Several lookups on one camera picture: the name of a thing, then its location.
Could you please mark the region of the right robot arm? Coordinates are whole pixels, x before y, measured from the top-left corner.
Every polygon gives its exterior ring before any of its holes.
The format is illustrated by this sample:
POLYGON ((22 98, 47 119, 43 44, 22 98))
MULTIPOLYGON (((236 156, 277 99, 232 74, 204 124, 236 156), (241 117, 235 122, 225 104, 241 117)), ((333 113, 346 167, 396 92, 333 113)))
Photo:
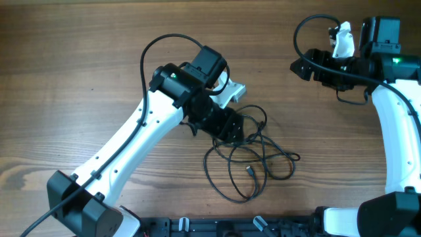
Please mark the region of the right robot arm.
POLYGON ((290 69, 336 92, 364 87, 382 129, 385 193, 354 208, 318 207, 312 236, 420 235, 420 57, 401 53, 400 20, 365 18, 355 44, 348 22, 328 30, 332 51, 299 52, 290 69))

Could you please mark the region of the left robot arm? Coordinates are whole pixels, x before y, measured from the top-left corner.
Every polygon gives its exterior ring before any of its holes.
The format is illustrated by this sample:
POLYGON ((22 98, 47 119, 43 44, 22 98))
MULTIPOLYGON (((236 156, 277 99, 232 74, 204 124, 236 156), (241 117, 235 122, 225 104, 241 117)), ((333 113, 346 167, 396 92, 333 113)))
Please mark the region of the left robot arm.
POLYGON ((145 97, 117 133, 88 161, 47 182, 52 215, 77 236, 134 236, 140 220, 117 207, 121 191, 154 146, 182 121, 226 143, 240 142, 243 117, 228 107, 246 94, 221 54, 203 47, 191 63, 153 74, 145 97))

